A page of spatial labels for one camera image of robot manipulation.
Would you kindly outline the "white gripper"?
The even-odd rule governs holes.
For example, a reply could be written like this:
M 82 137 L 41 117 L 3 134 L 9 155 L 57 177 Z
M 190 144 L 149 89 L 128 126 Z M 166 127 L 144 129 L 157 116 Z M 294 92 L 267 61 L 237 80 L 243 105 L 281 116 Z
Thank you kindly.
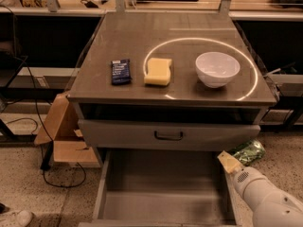
M 218 155 L 218 160 L 228 174 L 236 173 L 233 185 L 248 206 L 259 206 L 269 191 L 267 178 L 252 167 L 243 164 L 226 151 Z

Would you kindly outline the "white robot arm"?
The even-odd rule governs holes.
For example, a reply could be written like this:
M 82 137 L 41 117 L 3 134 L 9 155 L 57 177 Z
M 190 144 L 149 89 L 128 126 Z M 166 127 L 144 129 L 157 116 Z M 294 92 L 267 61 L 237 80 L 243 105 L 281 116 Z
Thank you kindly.
M 232 184 L 253 212 L 254 227 L 303 227 L 303 202 L 276 187 L 250 166 L 226 151 L 218 159 Z

